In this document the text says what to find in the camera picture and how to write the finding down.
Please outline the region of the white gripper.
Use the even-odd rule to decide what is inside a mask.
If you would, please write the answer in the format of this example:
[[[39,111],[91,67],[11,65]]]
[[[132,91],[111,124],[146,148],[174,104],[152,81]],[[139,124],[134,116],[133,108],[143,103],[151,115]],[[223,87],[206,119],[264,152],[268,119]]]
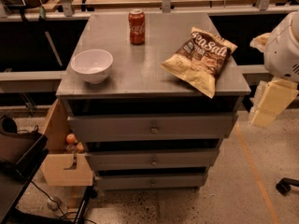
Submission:
[[[270,34],[254,37],[249,45],[264,52],[264,67],[275,76],[259,83],[249,112],[251,125],[266,128],[298,95],[299,11],[288,14]]]

